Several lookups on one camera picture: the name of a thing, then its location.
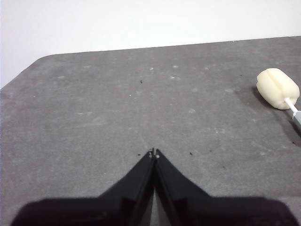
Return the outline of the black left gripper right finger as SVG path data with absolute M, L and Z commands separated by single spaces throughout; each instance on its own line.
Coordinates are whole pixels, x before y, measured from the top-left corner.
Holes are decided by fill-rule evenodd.
M 264 197 L 210 196 L 157 149 L 156 192 L 173 226 L 297 226 L 283 202 Z

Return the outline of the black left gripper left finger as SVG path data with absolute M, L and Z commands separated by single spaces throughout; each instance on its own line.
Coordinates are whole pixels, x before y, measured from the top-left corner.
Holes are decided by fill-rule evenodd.
M 13 226 L 143 226 L 150 224 L 155 158 L 148 151 L 96 197 L 47 198 L 24 205 Z

